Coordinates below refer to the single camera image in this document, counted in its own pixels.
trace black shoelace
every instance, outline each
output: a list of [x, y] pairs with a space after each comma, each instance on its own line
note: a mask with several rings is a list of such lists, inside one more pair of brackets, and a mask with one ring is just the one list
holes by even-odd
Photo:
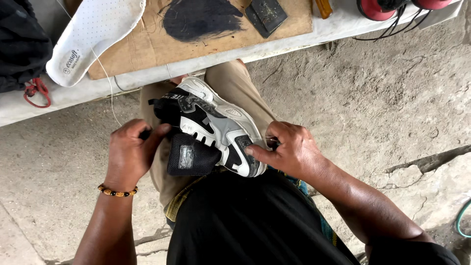
[[[396, 35], [396, 34], [398, 34], [398, 33], [403, 32], [403, 31], [406, 30], [410, 25], [412, 25], [412, 22], [413, 22], [413, 21], [420, 15], [420, 13], [423, 11], [423, 9], [419, 9], [419, 11], [417, 12], [417, 14], [415, 14], [415, 16], [412, 18], [412, 20], [411, 20], [404, 28], [402, 28], [402, 29], [400, 29], [400, 30], [394, 32], [394, 29], [396, 29], [396, 26], [398, 25], [399, 20], [401, 19], [402, 15], [404, 14], [404, 11], [406, 10], [406, 6], [407, 6], [407, 5], [405, 4], [405, 5], [403, 5], [403, 6], [401, 6], [401, 7], [398, 8], [398, 17], [396, 18], [396, 20], [394, 21], [394, 23], [391, 24], [391, 26], [389, 26], [389, 28], [386, 29], [386, 30], [381, 34], [381, 36], [379, 36], [378, 38], [374, 38], [374, 39], [359, 39], [359, 38], [353, 38], [353, 39], [354, 39], [354, 40], [357, 40], [357, 41], [373, 41], [373, 42], [377, 42], [377, 41], [380, 40], [380, 39], [388, 38], [388, 37], [391, 37], [391, 36], [394, 36], [394, 35]], [[430, 12], [431, 12], [431, 10], [422, 18], [422, 20], [419, 21], [419, 23], [415, 24], [411, 29], [406, 30], [404, 33], [409, 32], [409, 31], [415, 29], [416, 27], [418, 27], [418, 26], [422, 23], [422, 21], [424, 21], [424, 20], [428, 17], [428, 15], [430, 14]]]

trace green hose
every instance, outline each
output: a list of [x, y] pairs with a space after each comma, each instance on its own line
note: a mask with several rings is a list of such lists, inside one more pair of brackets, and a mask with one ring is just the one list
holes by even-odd
[[463, 206], [460, 213], [458, 214], [458, 217], [456, 218], [456, 229], [458, 230], [458, 233], [460, 233], [460, 235], [467, 238], [471, 238], [471, 235], [465, 235], [463, 232], [461, 232], [460, 221], [461, 221], [461, 217], [463, 217], [464, 211], [466, 211], [466, 209], [468, 208], [470, 204], [471, 204], [471, 199]]

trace forearm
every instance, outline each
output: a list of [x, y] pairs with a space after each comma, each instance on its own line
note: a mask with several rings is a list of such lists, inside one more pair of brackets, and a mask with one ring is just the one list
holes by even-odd
[[430, 237], [389, 198], [350, 176], [327, 159], [319, 162], [307, 183], [329, 199], [353, 233], [365, 244], [384, 238], [412, 240]]
[[131, 213], [132, 196], [101, 193], [73, 264], [136, 264]]

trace white insole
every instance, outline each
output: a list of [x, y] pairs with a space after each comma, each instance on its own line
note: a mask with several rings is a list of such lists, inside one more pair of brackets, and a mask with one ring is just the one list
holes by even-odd
[[46, 64], [52, 80], [65, 87], [78, 83], [96, 56], [131, 32], [145, 7], [146, 0], [83, 0]]

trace khaki pants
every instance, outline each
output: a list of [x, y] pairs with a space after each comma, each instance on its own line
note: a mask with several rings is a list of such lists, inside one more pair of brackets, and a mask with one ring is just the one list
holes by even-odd
[[[275, 120], [275, 117], [250, 80], [249, 72], [244, 65], [234, 60], [209, 67], [206, 70], [205, 81], [221, 98], [243, 108], [255, 121], [260, 134], [265, 136], [268, 125]], [[154, 115], [154, 106], [149, 105], [147, 101], [160, 99], [173, 88], [175, 84], [158, 82], [146, 85], [142, 89], [141, 117], [153, 128], [157, 127], [161, 121]], [[170, 147], [170, 141], [164, 139], [157, 149], [150, 169], [152, 181], [160, 192], [160, 202], [164, 206], [197, 178], [167, 174]]]

